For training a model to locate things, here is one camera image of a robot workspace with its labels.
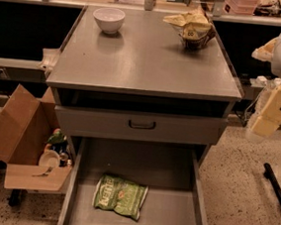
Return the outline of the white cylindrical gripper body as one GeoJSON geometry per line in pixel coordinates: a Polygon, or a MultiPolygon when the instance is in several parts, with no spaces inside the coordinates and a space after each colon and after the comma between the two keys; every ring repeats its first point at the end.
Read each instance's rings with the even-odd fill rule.
{"type": "Polygon", "coordinates": [[[281,84],[271,90],[268,99],[260,100],[263,106],[256,111],[250,123],[250,135],[269,137],[281,125],[281,84]]]}

